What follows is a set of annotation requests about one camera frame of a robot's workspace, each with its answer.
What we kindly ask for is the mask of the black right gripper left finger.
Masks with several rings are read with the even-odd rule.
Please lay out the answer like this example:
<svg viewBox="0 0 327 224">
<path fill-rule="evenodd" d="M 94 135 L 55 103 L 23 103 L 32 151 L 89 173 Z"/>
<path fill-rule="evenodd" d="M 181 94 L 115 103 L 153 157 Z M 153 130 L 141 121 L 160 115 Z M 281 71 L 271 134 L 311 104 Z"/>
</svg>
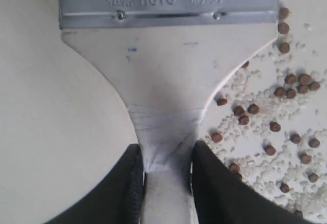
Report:
<svg viewBox="0 0 327 224">
<path fill-rule="evenodd" d="M 143 183 L 142 152 L 131 144 L 96 187 L 48 223 L 139 223 Z"/>
</svg>

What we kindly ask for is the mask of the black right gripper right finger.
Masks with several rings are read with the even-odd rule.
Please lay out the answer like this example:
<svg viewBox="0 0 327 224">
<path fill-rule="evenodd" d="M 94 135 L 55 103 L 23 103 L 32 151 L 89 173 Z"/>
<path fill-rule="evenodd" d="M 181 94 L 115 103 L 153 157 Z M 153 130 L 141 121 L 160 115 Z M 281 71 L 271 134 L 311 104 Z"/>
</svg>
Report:
<svg viewBox="0 0 327 224">
<path fill-rule="evenodd" d="M 205 142 L 192 151 L 192 192 L 199 223 L 306 223 L 256 193 Z"/>
</svg>

